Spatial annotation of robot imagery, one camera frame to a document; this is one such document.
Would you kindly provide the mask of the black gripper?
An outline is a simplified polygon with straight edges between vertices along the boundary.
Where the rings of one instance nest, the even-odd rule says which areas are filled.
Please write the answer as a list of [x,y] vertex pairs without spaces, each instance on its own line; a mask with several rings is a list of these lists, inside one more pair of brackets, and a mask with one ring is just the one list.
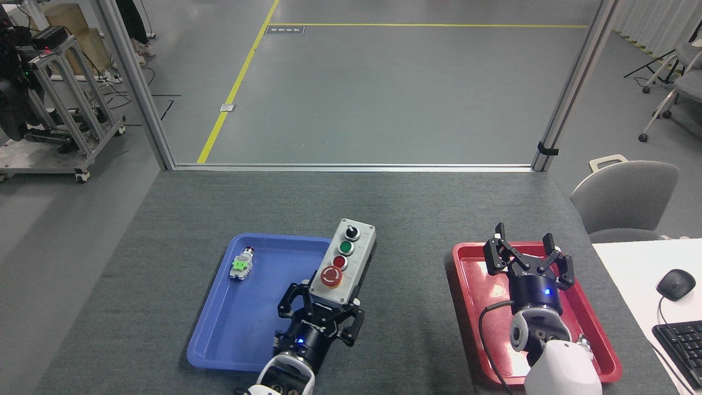
[[546,258],[535,265],[536,273],[526,272],[528,262],[524,256],[506,240],[504,222],[498,222],[494,235],[483,247],[487,273],[494,276],[508,270],[515,263],[521,269],[509,270],[509,297],[511,313],[525,308],[549,308],[562,315],[558,289],[569,290],[576,282],[572,256],[557,249],[552,233],[542,238]]
[[[354,347],[365,318],[361,301],[354,298],[351,303],[337,308],[314,309],[309,292],[309,282],[291,283],[278,303],[278,317],[291,319],[286,331],[277,331],[273,355],[287,352],[300,357],[318,374],[326,353],[334,340],[341,340],[347,347]],[[294,312],[293,303],[302,299],[302,308]]]

